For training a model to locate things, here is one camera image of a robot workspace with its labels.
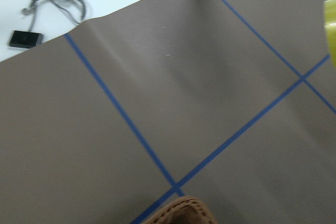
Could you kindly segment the yellow tape roll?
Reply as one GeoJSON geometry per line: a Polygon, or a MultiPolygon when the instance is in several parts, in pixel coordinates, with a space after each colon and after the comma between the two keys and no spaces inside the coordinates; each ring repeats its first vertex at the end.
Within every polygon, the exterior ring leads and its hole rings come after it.
{"type": "Polygon", "coordinates": [[[335,67],[335,2],[336,0],[326,0],[323,3],[323,18],[328,52],[335,67]]]}

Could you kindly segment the small black device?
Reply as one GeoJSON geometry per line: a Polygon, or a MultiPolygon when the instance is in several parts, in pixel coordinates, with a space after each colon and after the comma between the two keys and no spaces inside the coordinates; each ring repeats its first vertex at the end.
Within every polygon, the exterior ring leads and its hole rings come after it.
{"type": "Polygon", "coordinates": [[[42,33],[14,30],[8,45],[14,48],[30,49],[41,44],[42,33]]]}

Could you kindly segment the brown wicker basket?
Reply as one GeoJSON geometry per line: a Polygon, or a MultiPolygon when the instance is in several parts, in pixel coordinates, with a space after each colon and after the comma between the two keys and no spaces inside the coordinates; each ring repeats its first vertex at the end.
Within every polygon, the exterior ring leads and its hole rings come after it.
{"type": "Polygon", "coordinates": [[[218,221],[206,204],[193,196],[182,196],[156,211],[145,224],[216,224],[218,221]]]}

